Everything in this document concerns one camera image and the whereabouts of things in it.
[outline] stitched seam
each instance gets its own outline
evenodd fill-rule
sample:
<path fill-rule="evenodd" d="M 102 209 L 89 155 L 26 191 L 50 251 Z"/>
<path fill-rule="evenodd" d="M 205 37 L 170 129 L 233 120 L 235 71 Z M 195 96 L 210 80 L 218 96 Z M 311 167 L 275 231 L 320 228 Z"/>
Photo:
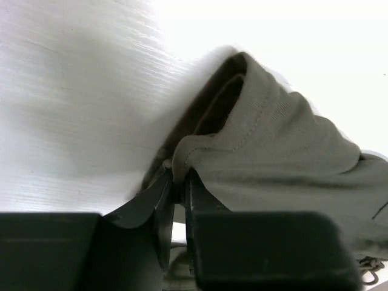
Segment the stitched seam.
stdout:
<path fill-rule="evenodd" d="M 266 98 L 265 98 L 265 100 L 264 100 L 263 105 L 261 106 L 260 111 L 258 112 L 258 116 L 257 116 L 257 118 L 256 118 L 255 124 L 254 124 L 253 127 L 249 130 L 249 133 L 246 134 L 246 136 L 238 143 L 238 145 L 237 145 L 236 147 L 234 147 L 233 149 L 231 149 L 230 152 L 234 152 L 234 151 L 238 150 L 238 149 L 244 144 L 244 142 L 246 142 L 247 138 L 250 137 L 250 135 L 252 134 L 252 132 L 254 132 L 255 129 L 257 128 L 257 125 L 259 124 L 259 120 L 260 120 L 261 114 L 262 114 L 263 110 L 265 109 L 265 107 L 266 107 L 266 105 L 267 105 L 267 102 L 268 102 L 268 99 L 269 99 L 268 91 L 269 91 L 269 88 L 268 88 L 268 90 L 266 91 Z M 195 152 L 195 151 L 197 151 L 197 150 L 210 150 L 210 149 L 211 149 L 210 147 L 197 147 L 197 148 L 193 149 L 193 150 L 192 150 L 191 152 L 189 152 L 189 153 L 187 154 L 187 156 L 186 156 L 186 159 L 185 159 L 185 161 L 184 161 L 184 168 L 186 168 L 186 166 L 187 166 L 187 161 L 188 161 L 190 155 L 191 155 L 193 152 Z"/>
<path fill-rule="evenodd" d="M 375 220 L 375 218 L 388 206 L 388 202 L 386 202 L 378 211 L 377 213 L 372 217 L 372 220 Z"/>

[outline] fabric fold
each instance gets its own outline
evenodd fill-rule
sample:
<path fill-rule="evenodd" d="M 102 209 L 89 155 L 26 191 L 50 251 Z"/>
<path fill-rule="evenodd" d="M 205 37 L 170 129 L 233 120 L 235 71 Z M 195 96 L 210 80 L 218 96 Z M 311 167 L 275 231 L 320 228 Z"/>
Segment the fabric fold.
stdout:
<path fill-rule="evenodd" d="M 238 96 L 225 95 L 235 105 L 219 131 L 180 140 L 175 182 L 194 168 L 233 211 L 323 212 L 354 254 L 388 258 L 388 163 L 362 155 L 305 97 L 287 93 L 248 54 L 226 64 L 236 73 L 225 84 L 241 76 Z"/>

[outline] fabric drawstring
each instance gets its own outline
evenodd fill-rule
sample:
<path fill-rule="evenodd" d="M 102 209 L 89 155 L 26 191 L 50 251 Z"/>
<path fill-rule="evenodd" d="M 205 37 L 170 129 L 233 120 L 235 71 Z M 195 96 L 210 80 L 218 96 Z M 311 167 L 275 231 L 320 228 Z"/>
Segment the fabric drawstring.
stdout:
<path fill-rule="evenodd" d="M 360 264 L 361 276 L 364 276 L 367 272 L 370 272 L 373 276 L 373 281 L 370 281 L 370 282 L 364 281 L 364 285 L 372 286 L 378 283 L 379 277 L 376 274 L 376 272 L 385 268 L 385 265 L 383 264 L 383 262 L 386 262 L 386 261 L 388 261 L 388 259 L 371 258 L 369 256 L 358 261 L 358 263 Z"/>

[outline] wood grain texture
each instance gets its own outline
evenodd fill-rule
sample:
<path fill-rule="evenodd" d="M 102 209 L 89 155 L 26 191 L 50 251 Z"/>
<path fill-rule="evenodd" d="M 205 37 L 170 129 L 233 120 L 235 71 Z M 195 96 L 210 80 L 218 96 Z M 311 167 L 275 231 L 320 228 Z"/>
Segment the wood grain texture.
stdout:
<path fill-rule="evenodd" d="M 266 2 L 2 0 L 0 211 L 126 202 L 234 47 L 388 154 L 385 4 Z"/>

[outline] black plastic piece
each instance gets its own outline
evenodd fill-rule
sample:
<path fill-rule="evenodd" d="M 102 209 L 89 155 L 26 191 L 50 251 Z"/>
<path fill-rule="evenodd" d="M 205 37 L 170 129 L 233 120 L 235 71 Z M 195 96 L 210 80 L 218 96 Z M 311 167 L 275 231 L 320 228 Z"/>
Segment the black plastic piece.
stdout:
<path fill-rule="evenodd" d="M 101 217 L 82 213 L 0 215 L 0 290 L 76 290 Z"/>
<path fill-rule="evenodd" d="M 172 181 L 166 171 L 105 217 L 0 214 L 0 290 L 160 291 L 178 202 Z M 181 197 L 190 268 L 202 291 L 362 290 L 355 261 L 327 217 L 231 212 L 194 170 Z"/>
<path fill-rule="evenodd" d="M 193 170 L 186 187 L 188 250 L 202 291 L 362 290 L 355 260 L 326 216 L 228 211 Z"/>

